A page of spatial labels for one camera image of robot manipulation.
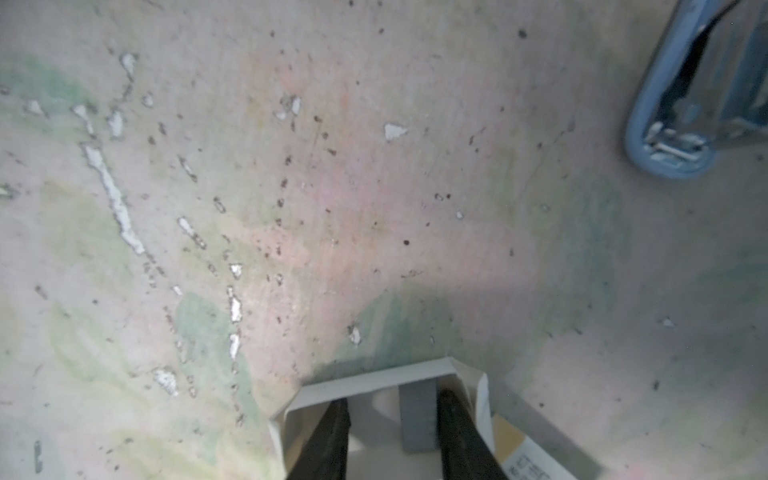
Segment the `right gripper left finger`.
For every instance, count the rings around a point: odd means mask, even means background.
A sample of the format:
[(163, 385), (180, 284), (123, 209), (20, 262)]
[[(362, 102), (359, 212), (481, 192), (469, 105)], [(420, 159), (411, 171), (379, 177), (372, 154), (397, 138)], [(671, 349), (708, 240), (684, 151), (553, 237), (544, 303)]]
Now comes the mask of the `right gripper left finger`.
[(345, 480), (351, 417), (346, 398), (332, 401), (287, 475), (288, 480)]

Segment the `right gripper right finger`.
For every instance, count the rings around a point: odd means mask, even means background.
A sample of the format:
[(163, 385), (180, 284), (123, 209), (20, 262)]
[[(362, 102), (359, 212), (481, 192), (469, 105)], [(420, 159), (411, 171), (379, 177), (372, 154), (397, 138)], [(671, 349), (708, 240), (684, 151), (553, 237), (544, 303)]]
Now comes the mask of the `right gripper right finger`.
[(444, 479), (507, 479), (461, 399), (451, 390), (439, 393), (437, 430)]

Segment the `grey staple strip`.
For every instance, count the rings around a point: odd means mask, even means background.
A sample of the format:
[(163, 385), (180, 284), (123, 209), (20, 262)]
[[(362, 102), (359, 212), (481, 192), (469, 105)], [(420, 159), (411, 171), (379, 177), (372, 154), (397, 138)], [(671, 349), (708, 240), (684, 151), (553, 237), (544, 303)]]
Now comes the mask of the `grey staple strip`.
[(398, 387), (402, 447), (405, 453), (432, 452), (439, 448), (438, 385), (436, 379)]

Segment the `light blue stapler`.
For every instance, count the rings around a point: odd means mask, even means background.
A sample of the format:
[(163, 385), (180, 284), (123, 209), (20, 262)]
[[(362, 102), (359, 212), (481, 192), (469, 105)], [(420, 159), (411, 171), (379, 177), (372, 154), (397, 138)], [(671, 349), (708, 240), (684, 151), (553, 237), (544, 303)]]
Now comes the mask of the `light blue stapler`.
[(766, 144), (766, 2), (679, 2), (628, 117), (629, 160), (687, 180), (727, 150)]

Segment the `white staple box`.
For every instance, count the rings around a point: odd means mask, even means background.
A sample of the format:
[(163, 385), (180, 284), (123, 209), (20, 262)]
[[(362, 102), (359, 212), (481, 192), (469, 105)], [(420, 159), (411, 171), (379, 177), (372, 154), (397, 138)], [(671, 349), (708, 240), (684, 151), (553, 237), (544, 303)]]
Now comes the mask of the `white staple box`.
[(490, 384), (495, 457), (509, 479), (598, 479), (604, 467), (509, 387)]

